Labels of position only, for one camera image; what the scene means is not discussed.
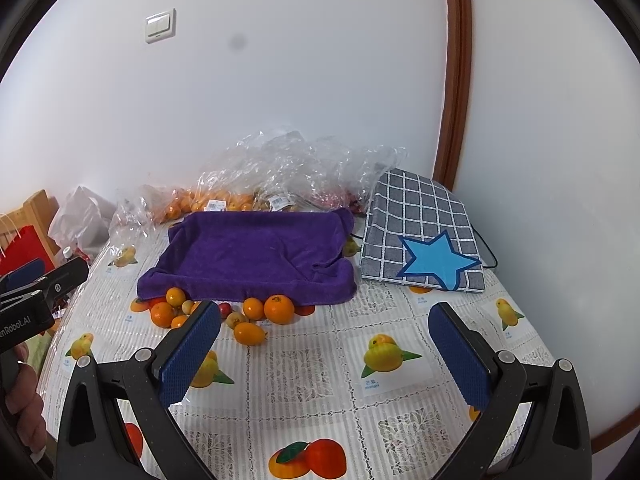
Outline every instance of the blue star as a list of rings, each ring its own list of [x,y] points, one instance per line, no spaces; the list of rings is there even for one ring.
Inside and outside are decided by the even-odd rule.
[[[411,261],[398,272],[398,278],[433,276],[444,290],[456,290],[460,285],[460,272],[480,264],[476,258],[457,253],[446,231],[429,242],[404,236],[398,238],[411,255]]]

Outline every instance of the blue gripper pad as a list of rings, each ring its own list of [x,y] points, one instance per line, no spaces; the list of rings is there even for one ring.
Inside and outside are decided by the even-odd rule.
[[[483,411],[491,399],[489,374],[458,328],[437,304],[429,311],[429,335],[436,343],[465,402]]]
[[[211,302],[160,370],[158,397],[165,408],[180,402],[220,332],[220,309]]]
[[[39,277],[44,275],[44,272],[45,266],[41,259],[36,258],[35,260],[31,260],[28,264],[24,264],[9,273],[6,279],[6,291],[9,292],[10,290],[35,282]]]

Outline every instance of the purple towel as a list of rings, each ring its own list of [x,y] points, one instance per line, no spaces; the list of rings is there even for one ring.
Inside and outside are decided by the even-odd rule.
[[[347,209],[329,213],[198,212],[169,229],[169,246],[138,280],[143,300],[178,286],[192,300],[335,304],[356,292],[342,247],[353,229]]]

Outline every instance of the human hand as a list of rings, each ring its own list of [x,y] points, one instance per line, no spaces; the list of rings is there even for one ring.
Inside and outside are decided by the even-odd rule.
[[[47,427],[42,418],[44,403],[42,397],[36,393],[38,376],[33,368],[26,364],[29,348],[26,343],[20,343],[14,348],[18,359],[22,361],[20,371],[15,379],[14,387],[4,398],[7,409],[12,415],[18,415],[16,431],[21,442],[32,452],[41,451],[47,440]]]

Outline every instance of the switch panel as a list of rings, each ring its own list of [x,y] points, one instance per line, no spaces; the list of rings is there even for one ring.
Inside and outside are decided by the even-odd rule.
[[[145,20],[145,41],[153,43],[175,35],[175,9],[159,12]]]

